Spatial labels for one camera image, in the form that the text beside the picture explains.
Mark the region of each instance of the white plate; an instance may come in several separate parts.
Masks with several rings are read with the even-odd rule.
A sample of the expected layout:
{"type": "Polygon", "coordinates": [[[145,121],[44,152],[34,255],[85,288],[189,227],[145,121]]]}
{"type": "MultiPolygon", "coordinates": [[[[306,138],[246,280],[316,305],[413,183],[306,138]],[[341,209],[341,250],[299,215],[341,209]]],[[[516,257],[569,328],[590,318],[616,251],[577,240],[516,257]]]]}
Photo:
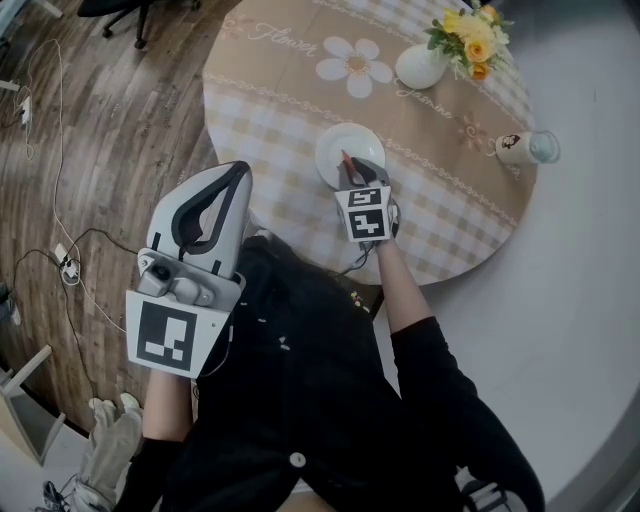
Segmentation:
{"type": "Polygon", "coordinates": [[[380,139],[369,128],[354,123],[337,124],[324,132],[316,143],[316,166],[330,187],[340,188],[338,166],[342,150],[350,157],[366,158],[384,168],[386,157],[380,139]]]}

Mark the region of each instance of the button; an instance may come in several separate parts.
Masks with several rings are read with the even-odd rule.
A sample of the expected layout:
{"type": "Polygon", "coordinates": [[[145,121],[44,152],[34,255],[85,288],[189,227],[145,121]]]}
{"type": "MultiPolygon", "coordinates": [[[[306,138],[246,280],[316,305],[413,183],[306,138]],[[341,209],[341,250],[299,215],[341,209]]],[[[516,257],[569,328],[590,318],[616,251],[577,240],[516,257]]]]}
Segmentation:
{"type": "Polygon", "coordinates": [[[307,459],[300,452],[293,452],[289,456],[289,462],[294,468],[303,468],[307,463],[307,459]]]}

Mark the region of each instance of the checkered tablecloth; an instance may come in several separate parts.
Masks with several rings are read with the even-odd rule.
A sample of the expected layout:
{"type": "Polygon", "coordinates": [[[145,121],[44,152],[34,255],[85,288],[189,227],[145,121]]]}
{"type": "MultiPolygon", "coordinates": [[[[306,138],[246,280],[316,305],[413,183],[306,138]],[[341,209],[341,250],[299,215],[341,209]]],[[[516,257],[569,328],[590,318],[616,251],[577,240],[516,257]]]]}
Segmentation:
{"type": "MultiPolygon", "coordinates": [[[[228,15],[219,39],[251,34],[260,22],[243,8],[251,1],[255,0],[245,0],[228,15]]],[[[407,46],[424,40],[423,29],[434,17],[442,18],[444,7],[458,10],[464,5],[457,0],[298,2],[364,20],[372,30],[385,30],[405,40],[407,46]]],[[[320,108],[309,98],[219,74],[213,55],[204,70],[207,128],[220,162],[245,160],[251,165],[254,188],[250,208],[254,218],[303,258],[336,272],[349,268],[361,250],[346,239],[333,192],[317,174],[314,153],[316,141],[325,130],[351,119],[344,119],[339,110],[320,108]]],[[[237,66],[243,66],[243,62],[237,62],[237,66]]],[[[486,101],[513,119],[515,128],[533,127],[528,94],[521,80],[494,73],[484,84],[475,85],[482,88],[486,101]]],[[[506,241],[518,218],[505,214],[499,205],[432,163],[433,159],[385,138],[376,126],[369,128],[386,148],[393,195],[402,210],[397,242],[419,284],[466,272],[506,241]]],[[[535,173],[535,168],[528,172],[535,173]]],[[[375,254],[363,268],[349,275],[363,283],[379,284],[375,254]]]]}

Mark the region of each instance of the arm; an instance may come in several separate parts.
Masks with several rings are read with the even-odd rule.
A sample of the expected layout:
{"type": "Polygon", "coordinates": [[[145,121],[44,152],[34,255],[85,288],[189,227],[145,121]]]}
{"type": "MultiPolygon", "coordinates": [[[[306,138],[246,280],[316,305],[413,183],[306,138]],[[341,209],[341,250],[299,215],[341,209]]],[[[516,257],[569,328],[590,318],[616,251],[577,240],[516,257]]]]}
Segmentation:
{"type": "Polygon", "coordinates": [[[151,370],[142,418],[144,444],[131,463],[114,512],[153,509],[192,423],[189,379],[151,370]]]}
{"type": "Polygon", "coordinates": [[[429,424],[457,466],[516,493],[529,511],[544,510],[535,473],[458,369],[394,240],[379,246],[378,262],[403,402],[429,424]]]}
{"type": "Polygon", "coordinates": [[[378,264],[391,334],[433,316],[393,238],[378,246],[378,264]]]}
{"type": "Polygon", "coordinates": [[[142,435],[160,441],[184,441],[193,425],[191,383],[160,370],[151,370],[142,419],[142,435]]]}

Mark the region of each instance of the office chair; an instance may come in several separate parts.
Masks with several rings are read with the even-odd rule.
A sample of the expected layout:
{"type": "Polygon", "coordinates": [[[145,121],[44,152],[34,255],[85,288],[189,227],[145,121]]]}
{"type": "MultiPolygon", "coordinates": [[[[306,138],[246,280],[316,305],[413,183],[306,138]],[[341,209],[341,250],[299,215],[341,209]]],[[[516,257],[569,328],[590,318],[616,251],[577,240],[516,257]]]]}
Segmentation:
{"type": "Polygon", "coordinates": [[[78,9],[78,16],[81,18],[93,18],[96,16],[106,16],[108,14],[118,13],[111,18],[102,29],[102,37],[109,39],[113,32],[111,27],[124,18],[130,12],[140,7],[138,15],[138,31],[136,33],[136,42],[134,46],[138,50],[142,50],[147,42],[142,38],[144,31],[144,22],[147,19],[149,5],[153,0],[84,0],[78,9]]]}

